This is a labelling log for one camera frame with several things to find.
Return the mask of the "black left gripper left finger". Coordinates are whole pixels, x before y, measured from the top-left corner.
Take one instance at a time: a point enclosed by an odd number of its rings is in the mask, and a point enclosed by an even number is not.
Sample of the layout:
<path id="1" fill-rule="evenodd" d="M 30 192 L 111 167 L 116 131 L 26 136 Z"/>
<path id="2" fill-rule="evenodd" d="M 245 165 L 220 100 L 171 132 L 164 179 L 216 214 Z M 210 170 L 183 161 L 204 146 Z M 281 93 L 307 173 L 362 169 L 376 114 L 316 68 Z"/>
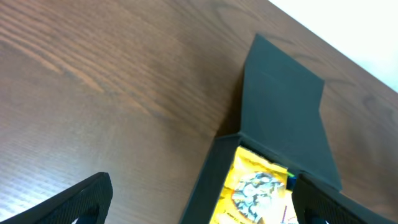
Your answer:
<path id="1" fill-rule="evenodd" d="M 104 224 L 113 197 L 107 172 L 98 172 L 2 224 Z"/>

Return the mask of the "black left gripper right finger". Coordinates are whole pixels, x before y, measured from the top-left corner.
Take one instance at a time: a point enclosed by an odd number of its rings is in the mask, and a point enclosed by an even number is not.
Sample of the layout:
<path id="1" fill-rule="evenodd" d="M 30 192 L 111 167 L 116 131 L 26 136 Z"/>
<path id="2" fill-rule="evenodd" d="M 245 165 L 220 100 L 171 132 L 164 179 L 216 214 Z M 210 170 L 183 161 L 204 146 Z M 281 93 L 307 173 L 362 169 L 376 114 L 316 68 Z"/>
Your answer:
<path id="1" fill-rule="evenodd" d="M 292 202 L 299 224 L 394 224 L 305 174 L 297 177 Z"/>

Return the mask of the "yellow Hacks candy bag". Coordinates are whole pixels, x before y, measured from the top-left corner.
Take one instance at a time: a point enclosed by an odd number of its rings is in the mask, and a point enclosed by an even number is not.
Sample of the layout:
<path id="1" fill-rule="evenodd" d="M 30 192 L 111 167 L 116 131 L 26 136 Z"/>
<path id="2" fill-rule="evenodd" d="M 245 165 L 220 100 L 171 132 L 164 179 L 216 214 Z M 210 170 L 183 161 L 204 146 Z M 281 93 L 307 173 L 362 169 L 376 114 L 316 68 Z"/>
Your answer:
<path id="1" fill-rule="evenodd" d="M 210 223 L 297 223 L 288 169 L 239 146 Z"/>

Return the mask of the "dark green box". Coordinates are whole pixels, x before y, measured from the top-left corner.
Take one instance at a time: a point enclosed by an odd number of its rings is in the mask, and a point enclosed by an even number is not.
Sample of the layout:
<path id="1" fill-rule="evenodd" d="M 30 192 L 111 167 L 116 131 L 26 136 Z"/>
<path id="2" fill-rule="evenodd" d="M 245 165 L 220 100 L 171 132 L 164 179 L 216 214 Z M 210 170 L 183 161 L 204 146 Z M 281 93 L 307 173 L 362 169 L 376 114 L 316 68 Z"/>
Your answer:
<path id="1" fill-rule="evenodd" d="M 320 77 L 256 34 L 180 222 L 210 221 L 238 146 L 341 190 L 320 116 L 323 87 Z"/>

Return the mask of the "blue Oreo cookie pack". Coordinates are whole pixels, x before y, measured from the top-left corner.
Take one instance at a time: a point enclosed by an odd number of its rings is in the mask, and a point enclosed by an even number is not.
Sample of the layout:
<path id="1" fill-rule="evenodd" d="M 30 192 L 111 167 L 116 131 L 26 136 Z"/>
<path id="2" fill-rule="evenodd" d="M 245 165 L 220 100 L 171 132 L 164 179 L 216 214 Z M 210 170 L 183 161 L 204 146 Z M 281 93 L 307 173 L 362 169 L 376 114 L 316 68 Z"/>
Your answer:
<path id="1" fill-rule="evenodd" d="M 288 177 L 286 183 L 286 189 L 289 191 L 293 191 L 296 181 L 297 181 L 296 177 Z"/>

